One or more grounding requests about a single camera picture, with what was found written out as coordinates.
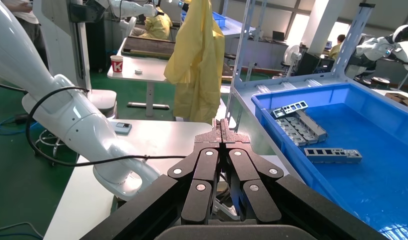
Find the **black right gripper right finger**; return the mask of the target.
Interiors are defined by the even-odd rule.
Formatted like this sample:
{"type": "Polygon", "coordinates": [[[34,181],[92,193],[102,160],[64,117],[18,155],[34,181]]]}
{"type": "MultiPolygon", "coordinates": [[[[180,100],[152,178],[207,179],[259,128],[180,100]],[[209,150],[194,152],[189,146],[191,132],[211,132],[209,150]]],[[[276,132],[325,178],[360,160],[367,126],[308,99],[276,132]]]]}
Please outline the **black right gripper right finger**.
{"type": "Polygon", "coordinates": [[[222,120],[222,153],[227,162],[232,203],[240,219],[256,220],[258,224],[278,223],[282,214],[271,187],[284,177],[283,169],[256,154],[249,137],[231,131],[227,119],[222,120]]]}

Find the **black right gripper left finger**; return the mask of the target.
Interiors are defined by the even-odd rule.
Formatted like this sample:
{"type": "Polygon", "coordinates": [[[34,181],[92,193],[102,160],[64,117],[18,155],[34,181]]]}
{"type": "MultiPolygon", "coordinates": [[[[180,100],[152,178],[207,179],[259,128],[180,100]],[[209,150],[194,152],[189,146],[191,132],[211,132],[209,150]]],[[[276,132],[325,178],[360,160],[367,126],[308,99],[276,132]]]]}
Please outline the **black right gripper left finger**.
{"type": "Polygon", "coordinates": [[[192,153],[167,171],[187,192],[180,216],[183,225],[205,225],[211,219],[221,143],[220,121],[214,119],[211,131],[195,136],[192,153]]]}

